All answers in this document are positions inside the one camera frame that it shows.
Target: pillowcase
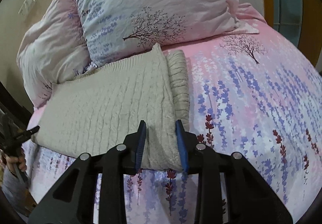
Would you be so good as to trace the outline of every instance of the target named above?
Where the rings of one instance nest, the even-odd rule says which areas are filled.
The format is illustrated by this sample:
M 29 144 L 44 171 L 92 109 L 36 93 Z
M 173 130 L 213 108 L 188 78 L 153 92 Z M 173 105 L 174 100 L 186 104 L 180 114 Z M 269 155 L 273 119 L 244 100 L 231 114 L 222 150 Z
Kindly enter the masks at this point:
M 97 66 L 161 45 L 257 33 L 236 19 L 239 0 L 76 0 Z
M 26 32 L 17 54 L 25 90 L 36 108 L 50 98 L 53 83 L 82 74 L 89 62 L 75 0 L 53 0 Z

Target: floral bedsheet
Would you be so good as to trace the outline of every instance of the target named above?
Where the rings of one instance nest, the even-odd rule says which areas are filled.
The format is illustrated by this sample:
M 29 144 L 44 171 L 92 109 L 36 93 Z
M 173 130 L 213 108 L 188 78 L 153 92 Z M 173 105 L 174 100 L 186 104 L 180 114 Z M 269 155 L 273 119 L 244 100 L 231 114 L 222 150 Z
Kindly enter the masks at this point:
M 322 187 L 322 78 L 252 7 L 241 7 L 238 17 L 248 19 L 260 33 L 175 45 L 167 47 L 165 54 L 182 49 L 186 55 L 190 132 L 217 152 L 241 152 L 295 223 Z M 35 112 L 29 127 L 38 123 L 42 112 Z M 32 178 L 30 192 L 39 202 L 74 158 L 32 142 L 25 143 L 24 149 Z M 193 223 L 197 184 L 197 175 L 171 170 L 125 176 L 128 223 Z

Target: person's hand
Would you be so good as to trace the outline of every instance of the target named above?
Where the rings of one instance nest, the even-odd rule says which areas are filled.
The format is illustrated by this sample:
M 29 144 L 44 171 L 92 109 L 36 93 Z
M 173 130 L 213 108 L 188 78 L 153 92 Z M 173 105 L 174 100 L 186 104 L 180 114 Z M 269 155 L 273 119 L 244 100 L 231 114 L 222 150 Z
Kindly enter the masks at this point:
M 25 160 L 25 153 L 24 150 L 21 148 L 21 156 L 19 158 L 17 157 L 12 157 L 12 156 L 5 156 L 5 159 L 7 161 L 7 167 L 11 172 L 14 172 L 14 167 L 13 165 L 18 163 L 18 168 L 22 171 L 25 172 L 27 170 L 27 165 L 26 165 L 26 160 Z

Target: metal screw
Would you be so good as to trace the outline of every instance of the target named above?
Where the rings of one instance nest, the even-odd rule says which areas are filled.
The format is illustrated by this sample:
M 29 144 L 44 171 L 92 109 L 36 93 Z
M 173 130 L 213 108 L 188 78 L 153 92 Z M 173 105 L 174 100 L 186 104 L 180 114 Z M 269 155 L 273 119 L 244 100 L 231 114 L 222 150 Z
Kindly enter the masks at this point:
M 197 145 L 196 145 L 196 149 L 197 150 L 199 150 L 199 151 L 202 151 L 202 150 L 204 150 L 206 148 L 206 145 L 205 144 L 203 144 L 203 143 L 198 143 Z
M 234 157 L 234 159 L 236 159 L 236 160 L 240 160 L 243 156 L 241 155 L 241 153 L 239 153 L 239 152 L 234 152 L 233 154 L 232 154 L 232 156 Z
M 119 145 L 116 146 L 116 149 L 118 151 L 123 151 L 123 150 L 126 149 L 126 145 L 125 144 L 119 144 Z
M 90 155 L 88 153 L 83 153 L 83 154 L 81 154 L 80 159 L 82 161 L 86 161 L 89 157 L 90 157 Z

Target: folded sweater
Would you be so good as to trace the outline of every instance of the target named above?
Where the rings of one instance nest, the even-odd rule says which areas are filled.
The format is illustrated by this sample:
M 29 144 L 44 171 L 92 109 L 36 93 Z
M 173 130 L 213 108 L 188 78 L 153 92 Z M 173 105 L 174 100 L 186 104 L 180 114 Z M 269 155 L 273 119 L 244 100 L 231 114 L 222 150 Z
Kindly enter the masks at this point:
M 188 111 L 184 54 L 165 57 L 156 44 L 150 52 L 54 85 L 34 141 L 68 156 L 98 155 L 122 143 L 144 120 L 142 168 L 180 170 L 175 121 L 181 119 L 188 130 Z

